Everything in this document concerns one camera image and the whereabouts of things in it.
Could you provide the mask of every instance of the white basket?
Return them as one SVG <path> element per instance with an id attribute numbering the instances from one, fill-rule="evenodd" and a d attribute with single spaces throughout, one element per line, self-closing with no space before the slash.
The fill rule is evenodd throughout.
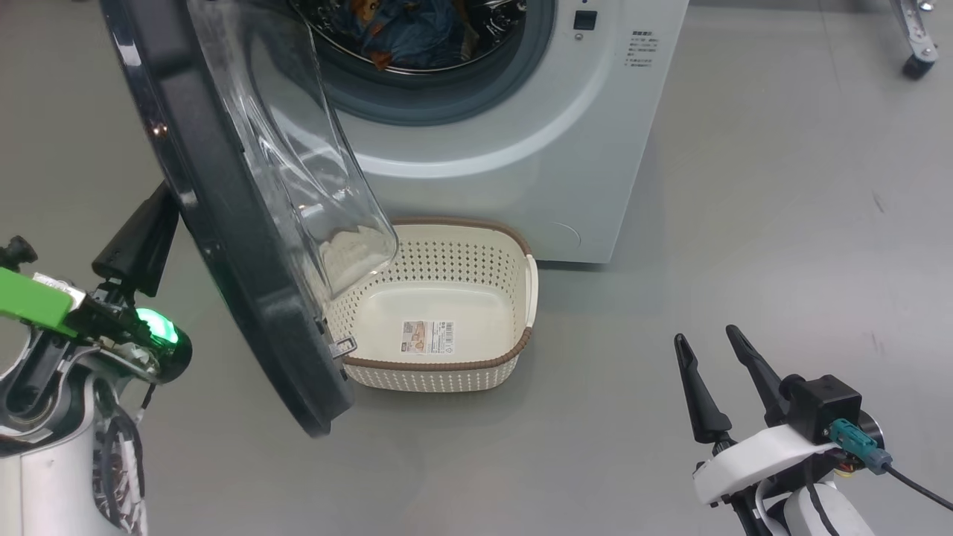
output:
<path id="1" fill-rule="evenodd" d="M 537 267 L 525 240 L 502 225 L 448 217 L 394 228 L 400 247 L 391 266 L 328 309 L 334 339 L 357 341 L 344 360 L 348 375 L 428 393 L 503 383 L 536 316 Z"/>

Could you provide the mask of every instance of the gray floor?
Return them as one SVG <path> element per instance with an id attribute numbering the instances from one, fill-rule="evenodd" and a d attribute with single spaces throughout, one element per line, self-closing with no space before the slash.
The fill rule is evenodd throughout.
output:
<path id="1" fill-rule="evenodd" d="M 533 343 L 499 389 L 360 390 L 311 441 L 181 237 L 155 303 L 198 354 L 143 424 L 152 533 L 739 534 L 728 509 L 695 502 L 706 448 L 671 346 L 688 335 L 750 435 L 761 410 L 729 322 L 782 375 L 861 390 L 897 466 L 953 495 L 953 56 L 900 78 L 909 52 L 885 0 L 704 4 L 613 263 L 542 272 Z M 98 17 L 0 0 L 0 235 L 80 284 L 160 179 Z M 953 42 L 953 6 L 927 24 Z M 880 534 L 949 533 L 948 512 L 889 477 L 839 484 Z"/>

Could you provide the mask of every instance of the connector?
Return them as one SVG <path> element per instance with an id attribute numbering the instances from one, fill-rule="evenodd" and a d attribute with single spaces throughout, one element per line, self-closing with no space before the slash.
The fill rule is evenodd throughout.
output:
<path id="1" fill-rule="evenodd" d="M 893 462 L 890 453 L 878 448 L 876 441 L 847 419 L 833 421 L 824 432 L 841 449 L 860 458 L 875 475 L 885 473 L 883 466 Z"/>

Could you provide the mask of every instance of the product label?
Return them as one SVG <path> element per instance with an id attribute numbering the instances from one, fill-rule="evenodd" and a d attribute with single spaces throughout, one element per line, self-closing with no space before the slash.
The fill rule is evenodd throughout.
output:
<path id="1" fill-rule="evenodd" d="M 404 322 L 401 354 L 427 356 L 454 353 L 454 323 L 448 320 Z"/>
<path id="2" fill-rule="evenodd" d="M 626 67 L 652 67 L 652 60 L 659 51 L 659 39 L 651 30 L 634 30 L 629 37 L 629 49 L 625 52 Z"/>

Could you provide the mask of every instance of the cable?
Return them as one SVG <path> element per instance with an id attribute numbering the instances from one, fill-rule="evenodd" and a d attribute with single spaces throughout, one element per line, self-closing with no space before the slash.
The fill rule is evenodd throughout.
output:
<path id="1" fill-rule="evenodd" d="M 824 511 L 824 505 L 821 504 L 821 497 L 818 495 L 818 490 L 814 487 L 813 462 L 813 456 L 808 456 L 807 460 L 804 461 L 804 487 L 807 488 L 807 494 L 811 496 L 811 504 L 814 505 L 814 509 L 817 510 L 818 515 L 821 516 L 821 523 L 823 523 L 827 532 L 831 536 L 841 536 L 837 529 L 834 528 L 834 524 L 831 523 L 830 518 L 827 517 L 827 512 Z"/>
<path id="2" fill-rule="evenodd" d="M 142 423 L 142 418 L 146 416 L 146 408 L 149 407 L 149 402 L 152 402 L 152 393 L 154 392 L 155 383 L 150 383 L 149 390 L 146 391 L 146 396 L 143 397 L 142 404 L 139 406 L 139 411 L 136 411 L 135 417 L 132 418 L 133 423 Z"/>
<path id="3" fill-rule="evenodd" d="M 115 444 L 118 435 L 119 423 L 112 420 L 106 430 L 103 445 L 99 450 L 99 480 L 103 485 L 103 495 L 106 496 L 110 523 L 115 526 L 119 526 L 119 504 L 116 502 L 115 482 L 112 480 L 112 446 Z"/>
<path id="4" fill-rule="evenodd" d="M 904 484 L 909 485 L 913 489 L 919 491 L 920 493 L 922 493 L 922 495 L 924 495 L 925 497 L 928 497 L 934 503 L 946 508 L 947 510 L 953 510 L 953 503 L 950 503 L 943 497 L 937 495 L 936 493 L 930 491 L 929 489 L 926 489 L 922 485 L 919 485 L 913 482 L 912 480 L 910 480 L 909 477 L 907 477 L 906 475 L 904 475 L 903 473 L 895 469 L 893 465 L 884 464 L 882 467 L 883 467 L 883 470 L 890 473 L 894 478 L 896 478 L 897 480 L 901 481 Z"/>
<path id="5" fill-rule="evenodd" d="M 135 427 L 135 422 L 130 418 L 123 408 L 116 406 L 116 414 L 112 420 L 118 424 L 119 433 L 123 436 L 123 441 L 132 442 L 132 451 L 135 454 L 136 476 L 139 478 L 139 495 L 146 496 L 146 475 L 145 466 L 142 464 L 142 439 L 139 437 L 139 430 Z"/>

